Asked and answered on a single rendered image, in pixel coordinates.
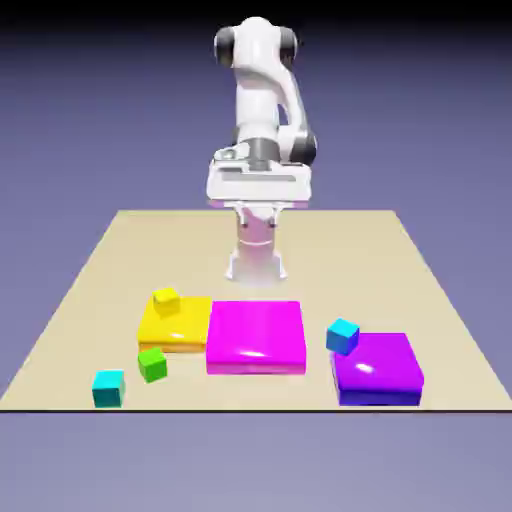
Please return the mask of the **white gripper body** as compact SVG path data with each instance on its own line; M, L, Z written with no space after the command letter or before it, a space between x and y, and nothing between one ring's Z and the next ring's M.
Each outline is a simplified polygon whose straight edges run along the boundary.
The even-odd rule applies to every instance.
M309 166L270 162L270 169L254 171L246 160L212 160L206 183L208 200L231 203L307 203L312 195Z

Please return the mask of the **small yellow cube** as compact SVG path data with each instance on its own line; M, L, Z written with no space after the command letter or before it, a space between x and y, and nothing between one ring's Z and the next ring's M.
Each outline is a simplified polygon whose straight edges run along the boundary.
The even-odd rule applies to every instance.
M162 288L152 293L153 307L159 316L177 314L181 307L180 295L173 288Z

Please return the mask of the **small blue cube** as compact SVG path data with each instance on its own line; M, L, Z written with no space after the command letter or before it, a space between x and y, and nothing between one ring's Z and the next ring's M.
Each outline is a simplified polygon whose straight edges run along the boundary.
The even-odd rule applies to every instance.
M343 318L336 319L326 332L326 348L340 355L348 355L357 346L360 327Z

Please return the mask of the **small green cube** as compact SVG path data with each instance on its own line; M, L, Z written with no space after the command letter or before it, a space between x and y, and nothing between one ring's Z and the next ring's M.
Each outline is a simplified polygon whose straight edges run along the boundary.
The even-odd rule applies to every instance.
M160 380L167 376L167 359L160 348L155 347L138 354L138 366L146 383Z

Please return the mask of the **small teal cube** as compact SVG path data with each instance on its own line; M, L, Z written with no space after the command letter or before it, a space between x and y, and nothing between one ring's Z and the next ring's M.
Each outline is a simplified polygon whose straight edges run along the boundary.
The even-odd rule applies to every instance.
M123 370L100 370L92 384L92 396L96 408L120 408L125 395Z

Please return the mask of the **large magenta box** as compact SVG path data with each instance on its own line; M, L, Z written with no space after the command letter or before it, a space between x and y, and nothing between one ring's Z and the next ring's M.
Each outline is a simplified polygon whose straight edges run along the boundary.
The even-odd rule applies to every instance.
M299 302L213 302L206 343L208 374L303 375L306 366Z

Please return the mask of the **large yellow box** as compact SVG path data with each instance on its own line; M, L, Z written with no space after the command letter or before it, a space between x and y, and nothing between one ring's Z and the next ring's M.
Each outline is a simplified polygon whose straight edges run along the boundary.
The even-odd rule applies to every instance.
M137 331L140 351L160 348L164 353L200 353L206 348L212 299L187 296L180 309L161 314L150 298Z

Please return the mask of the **large purple box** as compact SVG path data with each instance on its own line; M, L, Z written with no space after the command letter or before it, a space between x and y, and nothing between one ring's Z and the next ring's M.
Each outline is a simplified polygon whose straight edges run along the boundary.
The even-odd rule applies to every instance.
M331 354L331 366L341 405L420 404L424 375L404 333L361 333L349 354Z

